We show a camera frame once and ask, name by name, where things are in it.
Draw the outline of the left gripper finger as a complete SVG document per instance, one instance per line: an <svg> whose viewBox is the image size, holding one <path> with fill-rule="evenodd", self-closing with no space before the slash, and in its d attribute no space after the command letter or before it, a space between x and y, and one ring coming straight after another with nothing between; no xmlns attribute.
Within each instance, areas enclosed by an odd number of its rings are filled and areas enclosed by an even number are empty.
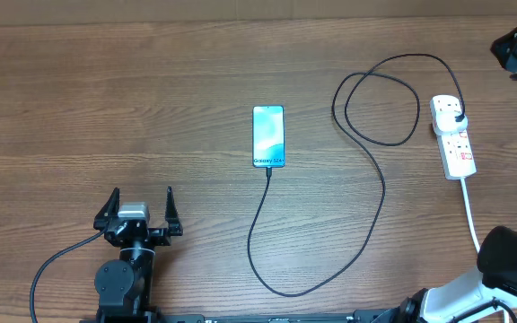
<svg viewBox="0 0 517 323"><path fill-rule="evenodd" d="M106 204L97 213L93 220L95 230L104 230L109 226L111 220L117 217L119 210L119 188L114 188Z"/></svg>
<svg viewBox="0 0 517 323"><path fill-rule="evenodd" d="M182 236L183 228L179 219L179 214L174 201L173 190L171 186L167 187L167 199L165 206L165 221L168 223L168 236Z"/></svg>

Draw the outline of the blue Galaxy smartphone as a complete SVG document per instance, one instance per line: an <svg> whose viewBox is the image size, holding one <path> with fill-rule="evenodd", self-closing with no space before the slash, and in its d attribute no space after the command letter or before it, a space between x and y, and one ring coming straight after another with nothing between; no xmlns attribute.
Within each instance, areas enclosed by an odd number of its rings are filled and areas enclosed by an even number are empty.
<svg viewBox="0 0 517 323"><path fill-rule="evenodd" d="M256 168L285 166L283 106L255 106L252 110L252 163Z"/></svg>

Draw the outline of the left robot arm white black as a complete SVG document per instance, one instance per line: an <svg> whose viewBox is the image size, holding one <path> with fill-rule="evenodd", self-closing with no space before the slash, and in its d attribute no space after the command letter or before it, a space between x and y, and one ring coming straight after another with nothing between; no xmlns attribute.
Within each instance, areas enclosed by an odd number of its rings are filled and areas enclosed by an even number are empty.
<svg viewBox="0 0 517 323"><path fill-rule="evenodd" d="M163 228L149 225L147 203L120 203L120 190L97 213L93 228L119 249L119 257L104 263L96 272L99 294L98 322L163 322L158 307L151 304L155 249L171 245L183 234L172 188L167 188Z"/></svg>

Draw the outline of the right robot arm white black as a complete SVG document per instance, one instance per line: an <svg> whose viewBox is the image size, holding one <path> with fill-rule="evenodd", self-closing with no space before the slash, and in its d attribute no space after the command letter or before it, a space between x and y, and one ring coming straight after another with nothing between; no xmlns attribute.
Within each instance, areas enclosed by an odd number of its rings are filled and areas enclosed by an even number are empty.
<svg viewBox="0 0 517 323"><path fill-rule="evenodd" d="M496 39L491 51L503 69L517 80L517 27ZM447 179L465 180L476 171L468 147L467 121L460 112L449 118L451 96L431 100L434 132ZM475 244L477 264L444 286L423 289L405 299L397 308L375 317L377 322L475 322L499 310L509 318L517 309L517 232L497 226L484 241Z"/></svg>

